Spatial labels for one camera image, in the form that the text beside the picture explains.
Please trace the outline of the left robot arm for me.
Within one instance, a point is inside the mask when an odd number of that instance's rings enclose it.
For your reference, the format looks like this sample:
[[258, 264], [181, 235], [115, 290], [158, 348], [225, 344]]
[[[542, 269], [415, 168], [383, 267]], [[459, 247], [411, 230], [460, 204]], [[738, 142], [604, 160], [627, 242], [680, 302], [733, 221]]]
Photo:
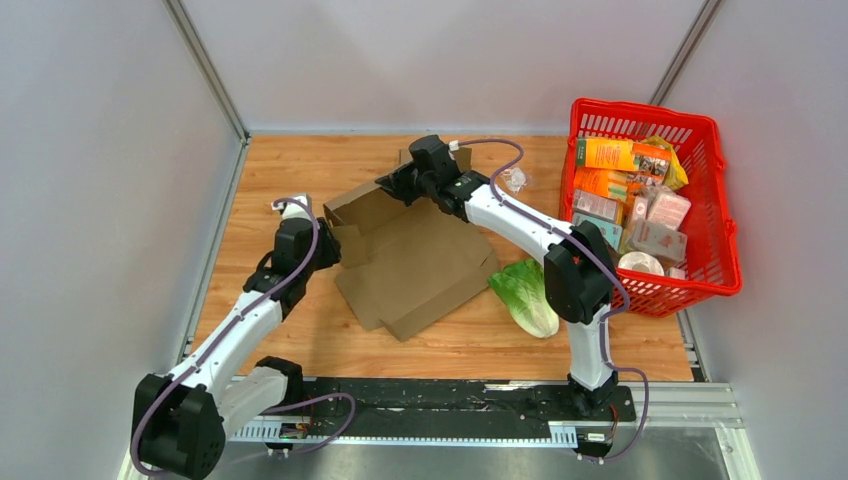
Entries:
[[201, 346], [166, 374], [137, 385], [129, 454], [142, 474], [204, 479], [226, 442], [265, 410], [291, 415], [304, 405], [300, 368], [266, 357], [243, 380], [232, 377], [249, 354], [305, 296], [313, 273], [341, 260], [323, 218], [283, 218], [274, 246], [246, 280], [228, 316]]

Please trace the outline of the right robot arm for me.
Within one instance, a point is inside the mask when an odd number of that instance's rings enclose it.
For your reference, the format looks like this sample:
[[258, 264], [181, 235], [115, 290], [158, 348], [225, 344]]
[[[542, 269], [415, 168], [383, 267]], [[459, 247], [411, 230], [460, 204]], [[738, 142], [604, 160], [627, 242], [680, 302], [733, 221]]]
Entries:
[[607, 244], [595, 225], [556, 220], [510, 197], [494, 176], [461, 170], [455, 158], [461, 145], [437, 135], [421, 137], [408, 148], [410, 161], [376, 183], [405, 205], [429, 199], [443, 213], [500, 235], [541, 264], [545, 301], [567, 327], [570, 404], [579, 416], [596, 418], [618, 385], [607, 320], [620, 281]]

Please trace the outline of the brown cardboard sheet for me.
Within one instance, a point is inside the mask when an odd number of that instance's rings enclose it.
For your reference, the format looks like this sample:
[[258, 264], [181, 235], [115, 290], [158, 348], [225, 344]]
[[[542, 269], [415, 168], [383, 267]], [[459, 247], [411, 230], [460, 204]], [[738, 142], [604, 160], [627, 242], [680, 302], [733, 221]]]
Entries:
[[337, 288], [364, 329], [401, 342], [487, 289], [499, 269], [477, 227], [428, 199], [407, 206], [366, 183], [323, 211], [341, 245]]

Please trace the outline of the brown cardboard box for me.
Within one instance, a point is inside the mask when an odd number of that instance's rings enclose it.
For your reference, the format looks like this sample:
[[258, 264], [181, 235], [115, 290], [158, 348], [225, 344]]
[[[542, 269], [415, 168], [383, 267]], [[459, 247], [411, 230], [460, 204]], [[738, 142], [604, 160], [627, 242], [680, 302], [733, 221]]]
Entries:
[[471, 150], [451, 151], [446, 144], [414, 144], [399, 152], [399, 166], [416, 175], [427, 172], [453, 178], [471, 170]]

